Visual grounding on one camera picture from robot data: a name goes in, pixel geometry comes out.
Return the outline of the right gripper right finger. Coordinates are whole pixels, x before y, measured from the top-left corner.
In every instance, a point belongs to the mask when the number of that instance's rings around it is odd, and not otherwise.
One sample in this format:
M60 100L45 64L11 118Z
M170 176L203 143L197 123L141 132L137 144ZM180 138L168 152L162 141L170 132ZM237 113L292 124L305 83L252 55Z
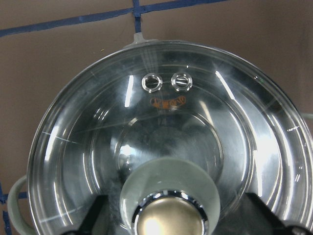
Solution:
M270 223L274 235L312 235L313 233L300 225L286 226L260 199L258 195L246 192L245 195L253 203L258 211L263 215L267 222Z

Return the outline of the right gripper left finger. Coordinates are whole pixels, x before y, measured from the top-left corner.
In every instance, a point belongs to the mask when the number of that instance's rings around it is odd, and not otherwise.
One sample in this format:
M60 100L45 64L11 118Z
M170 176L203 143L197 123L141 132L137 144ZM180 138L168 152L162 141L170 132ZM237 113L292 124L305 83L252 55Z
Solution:
M98 195L77 230L63 235L106 235L109 229L109 197Z

